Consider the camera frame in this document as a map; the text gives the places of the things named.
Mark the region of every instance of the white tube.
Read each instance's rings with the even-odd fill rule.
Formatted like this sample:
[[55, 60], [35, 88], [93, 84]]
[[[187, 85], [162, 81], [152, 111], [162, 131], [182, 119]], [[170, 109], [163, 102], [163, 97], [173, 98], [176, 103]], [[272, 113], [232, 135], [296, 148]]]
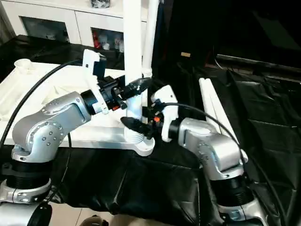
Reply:
[[152, 54], [154, 50], [154, 40], [158, 16], [158, 6], [160, 0], [150, 0], [146, 24], [145, 43], [143, 52], [142, 68], [146, 73], [151, 70]]
[[[236, 139], [236, 141], [238, 141], [237, 138], [236, 138], [236, 135], [234, 133], [234, 130], [233, 130], [233, 128], [232, 128], [232, 126], [229, 122], [229, 119], [228, 119], [228, 117], [227, 117], [227, 115], [224, 111], [224, 108], [222, 107], [222, 104], [221, 104], [221, 102], [220, 102], [220, 100], [219, 100], [219, 98], [218, 98], [218, 96], [215, 92], [215, 89], [213, 87], [213, 84], [212, 84], [211, 80], [206, 79], [205, 84], [206, 84], [206, 86], [209, 90], [209, 93], [210, 93], [210, 98], [211, 98], [211, 101], [212, 101], [212, 104], [213, 104], [213, 107], [214, 107], [214, 111], [215, 111], [215, 114], [216, 114], [216, 119], [218, 121], [220, 121], [229, 130], [229, 132], [233, 135], [233, 137]], [[221, 132], [222, 132], [223, 135], [226, 135], [226, 136], [229, 137], [229, 134], [224, 129], [221, 128]]]
[[[126, 85], [142, 77], [141, 0], [123, 0], [124, 64]], [[127, 101], [127, 117], [142, 119], [142, 95]], [[144, 135], [128, 128], [124, 131], [129, 143], [138, 144]]]
[[[204, 110], [207, 114], [211, 115], [212, 117], [214, 117], [216, 119], [215, 110], [214, 110], [213, 103], [210, 98], [209, 90], [207, 89], [207, 86], [206, 86], [205, 79], [200, 78], [198, 81], [199, 81], [199, 86], [201, 88]], [[206, 117], [206, 121], [208, 123], [210, 123], [211, 125], [213, 125], [218, 133], [221, 133], [220, 126], [217, 123], [215, 123], [213, 120], [209, 119], [208, 117]]]

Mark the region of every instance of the black cloth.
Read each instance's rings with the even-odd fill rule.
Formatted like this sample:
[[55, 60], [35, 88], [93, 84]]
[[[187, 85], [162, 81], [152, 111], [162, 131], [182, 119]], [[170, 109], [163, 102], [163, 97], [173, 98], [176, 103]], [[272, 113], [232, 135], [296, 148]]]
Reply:
[[[18, 36], [0, 48], [2, 76], [9, 74], [13, 62], [19, 58], [61, 64], [81, 58], [85, 48]], [[122, 58], [107, 57], [107, 68], [121, 69]], [[273, 182], [286, 210], [288, 225], [297, 226], [300, 221], [299, 84], [181, 63], [164, 65], [158, 71], [155, 78], [163, 81], [159, 84], [171, 84], [180, 103], [200, 108], [198, 80], [212, 79], [240, 143]], [[187, 110], [180, 109], [179, 113], [203, 119]], [[9, 160], [10, 152], [11, 146], [4, 147], [0, 162]], [[52, 174], [54, 184], [63, 174], [67, 155], [68, 148], [59, 148]], [[279, 222], [265, 181], [252, 163], [247, 167], [250, 177], [259, 182], [255, 190], [270, 212], [270, 220]], [[198, 160], [176, 141], [156, 140], [153, 154], [148, 157], [131, 150], [73, 148], [60, 196], [73, 207], [129, 214], [179, 226], [218, 225]]]

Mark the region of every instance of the robotic arm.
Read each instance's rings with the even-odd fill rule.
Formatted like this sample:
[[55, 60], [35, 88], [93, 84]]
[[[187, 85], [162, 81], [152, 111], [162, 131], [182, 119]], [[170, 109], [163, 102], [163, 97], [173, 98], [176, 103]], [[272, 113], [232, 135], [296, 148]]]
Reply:
[[[152, 111], [157, 117], [162, 103], [177, 103], [170, 86], [165, 86], [152, 97]], [[166, 142], [176, 139], [178, 144], [194, 153], [202, 164], [214, 192], [217, 209], [225, 225], [268, 226], [267, 214], [246, 184], [241, 152], [228, 136], [218, 134], [214, 126], [191, 118], [178, 119], [178, 106], [168, 105], [162, 110], [164, 123], [155, 119], [148, 125], [133, 118], [122, 118], [125, 126], [146, 136], [159, 129]]]
[[[150, 81], [143, 78], [124, 86], [122, 79], [103, 78], [98, 85], [105, 108], [125, 109], [125, 101], [145, 91]], [[0, 185], [0, 226], [48, 226], [52, 209], [43, 200], [51, 188], [53, 159], [65, 136], [96, 114], [95, 103], [91, 90], [72, 92], [15, 125], [12, 162], [2, 169], [8, 178]]]

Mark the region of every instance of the cable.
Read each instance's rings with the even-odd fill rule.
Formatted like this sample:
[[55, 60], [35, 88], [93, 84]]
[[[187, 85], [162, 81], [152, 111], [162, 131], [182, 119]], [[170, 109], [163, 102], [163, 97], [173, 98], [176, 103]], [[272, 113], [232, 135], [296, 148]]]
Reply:
[[[237, 146], [238, 146], [238, 148], [240, 150], [241, 158], [242, 158], [241, 146], [238, 143], [238, 141], [233, 137], [233, 135], [230, 133], [230, 131], [221, 122], [219, 122], [217, 119], [215, 119], [211, 115], [207, 114], [206, 112], [202, 111], [201, 109], [198, 109], [198, 108], [193, 107], [193, 106], [185, 105], [185, 104], [180, 104], [180, 103], [162, 103], [162, 105], [164, 107], [165, 106], [180, 106], [180, 107], [184, 107], [184, 108], [193, 110], [195, 112], [198, 112], [198, 113], [204, 115], [205, 117], [208, 117], [209, 119], [211, 119], [212, 121], [214, 121], [215, 123], [217, 123], [221, 128], [223, 128], [227, 132], [227, 134], [230, 136], [230, 138], [237, 144]], [[264, 172], [263, 168], [261, 168], [261, 166], [256, 162], [256, 160], [251, 155], [249, 155], [249, 157], [252, 159], [255, 167], [263, 175], [264, 179], [266, 180], [266, 182], [268, 184], [268, 187], [269, 187], [272, 195], [275, 198], [275, 203], [276, 203], [277, 209], [279, 211], [279, 215], [280, 215], [280, 220], [281, 220], [282, 226], [287, 226], [287, 222], [286, 222], [286, 219], [285, 219], [285, 211], [284, 211], [283, 205], [282, 205], [282, 203], [281, 203], [281, 201], [279, 199], [279, 196], [277, 195], [277, 192], [276, 192], [274, 186], [272, 185], [272, 182], [268, 178], [268, 175], [266, 175], [266, 173]]]
[[64, 174], [61, 178], [60, 183], [57, 185], [56, 190], [52, 192], [52, 194], [48, 197], [48, 199], [46, 199], [46, 203], [50, 202], [53, 199], [53, 197], [56, 195], [56, 193], [58, 193], [58, 191], [60, 190], [60, 188], [63, 184], [63, 181], [65, 179], [65, 176], [66, 176], [66, 173], [67, 173], [67, 170], [68, 170], [68, 167], [69, 167], [70, 158], [71, 158], [72, 143], [71, 143], [70, 133], [68, 133], [68, 143], [69, 143], [69, 151], [68, 151], [68, 158], [67, 158], [66, 168], [65, 168]]
[[217, 65], [219, 68], [221, 68], [221, 69], [223, 69], [223, 70], [224, 70], [224, 68], [223, 68], [222, 66], [220, 66], [220, 64], [217, 62], [217, 60], [216, 60], [216, 59], [214, 59], [214, 61], [215, 61], [216, 65]]
[[27, 99], [30, 97], [30, 95], [37, 89], [37, 87], [39, 87], [39, 85], [41, 85], [46, 79], [48, 79], [52, 74], [54, 74], [55, 72], [57, 72], [58, 70], [62, 69], [63, 67], [66, 67], [68, 65], [74, 64], [74, 63], [80, 63], [81, 60], [72, 60], [69, 61], [65, 64], [59, 65], [58, 67], [52, 69], [50, 72], [48, 72], [46, 75], [44, 75], [43, 78], [41, 78], [27, 93], [26, 95], [22, 98], [22, 100], [20, 101], [20, 103], [18, 104], [18, 106], [15, 108], [14, 112], [12, 113], [7, 126], [4, 129], [3, 135], [1, 137], [0, 140], [0, 150], [2, 148], [2, 146], [4, 145], [5, 139], [8, 135], [8, 132], [13, 124], [13, 121], [15, 120], [16, 115], [18, 114], [19, 110], [21, 109], [21, 107], [23, 106], [23, 104], [27, 101]]

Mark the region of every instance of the black cylindrical base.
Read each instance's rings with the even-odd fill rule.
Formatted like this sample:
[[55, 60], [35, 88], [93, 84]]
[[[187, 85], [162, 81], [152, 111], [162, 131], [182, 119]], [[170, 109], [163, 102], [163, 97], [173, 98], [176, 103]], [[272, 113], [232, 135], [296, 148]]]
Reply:
[[210, 181], [217, 203], [221, 206], [241, 206], [254, 200], [245, 178], [238, 176], [226, 180]]
[[20, 175], [8, 176], [6, 184], [16, 189], [33, 189], [48, 183], [52, 169], [52, 161], [30, 163], [13, 160], [12, 170]]

